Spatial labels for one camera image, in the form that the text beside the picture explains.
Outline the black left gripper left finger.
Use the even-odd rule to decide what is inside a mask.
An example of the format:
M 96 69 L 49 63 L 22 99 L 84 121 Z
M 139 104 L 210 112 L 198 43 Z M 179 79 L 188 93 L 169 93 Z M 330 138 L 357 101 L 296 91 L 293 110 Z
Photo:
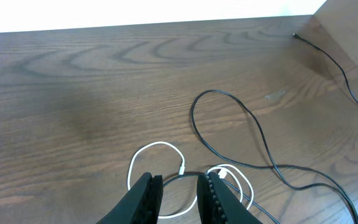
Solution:
M 162 176 L 146 172 L 97 224 L 156 224 L 162 197 Z

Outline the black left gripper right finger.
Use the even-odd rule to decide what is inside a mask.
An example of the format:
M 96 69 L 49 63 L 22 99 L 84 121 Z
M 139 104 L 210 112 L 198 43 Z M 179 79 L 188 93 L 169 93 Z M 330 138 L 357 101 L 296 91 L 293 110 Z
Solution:
M 216 173 L 198 176 L 197 204 L 202 224 L 261 224 Z

